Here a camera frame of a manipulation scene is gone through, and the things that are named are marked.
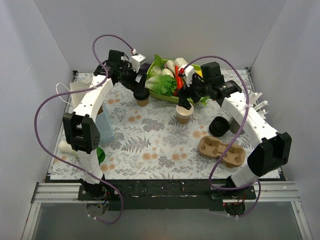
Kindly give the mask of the black cup lid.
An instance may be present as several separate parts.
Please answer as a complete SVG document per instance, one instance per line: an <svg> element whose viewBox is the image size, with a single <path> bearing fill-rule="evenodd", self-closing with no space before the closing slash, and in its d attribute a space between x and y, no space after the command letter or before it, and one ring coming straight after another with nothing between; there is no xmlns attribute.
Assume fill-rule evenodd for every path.
<svg viewBox="0 0 320 240"><path fill-rule="evenodd" d="M149 96L150 96L150 92L147 88L135 89L135 91L133 92L133 97L137 101L147 100L149 98Z"/></svg>

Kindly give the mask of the light blue paper bag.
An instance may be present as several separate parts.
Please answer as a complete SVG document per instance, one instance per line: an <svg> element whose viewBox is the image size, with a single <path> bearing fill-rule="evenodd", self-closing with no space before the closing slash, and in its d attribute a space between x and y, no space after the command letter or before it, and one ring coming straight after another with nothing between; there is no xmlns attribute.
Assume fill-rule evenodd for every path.
<svg viewBox="0 0 320 240"><path fill-rule="evenodd" d="M77 91L77 90L83 90L87 89L91 85L91 80L85 80L85 81L75 81L70 83L70 88L66 87L63 83L57 83L56 84L56 93L58 94L58 85L63 85L69 92ZM80 103L80 101L85 96L85 92L72 94L71 95L71 103L63 100L61 97L59 97L62 101L65 103L77 107ZM96 127L100 133L100 141L99 144L103 145L109 142L112 142L115 139L112 125L110 121L110 116L107 107L105 106L105 102L102 102L102 105L97 113L96 120L95 120Z"/></svg>

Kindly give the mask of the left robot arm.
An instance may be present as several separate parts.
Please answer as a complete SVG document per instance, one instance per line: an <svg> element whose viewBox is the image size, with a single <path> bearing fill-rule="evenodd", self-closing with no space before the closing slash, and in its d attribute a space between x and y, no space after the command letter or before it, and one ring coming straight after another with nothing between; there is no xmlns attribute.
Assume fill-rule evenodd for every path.
<svg viewBox="0 0 320 240"><path fill-rule="evenodd" d="M133 92L137 104L144 107L149 102L150 92L145 87L147 74L143 73L137 80L141 66L146 62L145 56L134 50L126 60L125 53L110 50L108 59L98 65L88 91L77 107L71 113L65 113L62 118L65 139L77 153L81 167L85 172L97 178L87 176L80 179L84 190L95 200L101 200L107 195L106 187L100 183L103 172L100 169L97 147L101 140L101 130L96 125L99 114L106 113L103 103L107 93L116 83L122 84Z"/></svg>

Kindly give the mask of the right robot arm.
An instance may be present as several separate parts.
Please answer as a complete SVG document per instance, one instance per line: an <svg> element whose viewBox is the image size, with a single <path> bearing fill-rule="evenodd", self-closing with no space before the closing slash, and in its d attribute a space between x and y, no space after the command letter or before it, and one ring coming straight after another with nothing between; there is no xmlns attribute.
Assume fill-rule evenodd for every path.
<svg viewBox="0 0 320 240"><path fill-rule="evenodd" d="M247 158L247 164L230 175L225 185L210 185L237 199L260 177L288 163L292 138L287 132L279 133L270 126L253 107L260 94L249 94L245 85L239 86L233 80L225 81L217 62L203 64L200 69L202 75L195 72L191 63L183 64L178 69L176 75L185 81L177 91L178 105L189 110L191 104L188 97L194 103L202 97L210 97L239 124L236 135L244 131L249 137L254 150Z"/></svg>

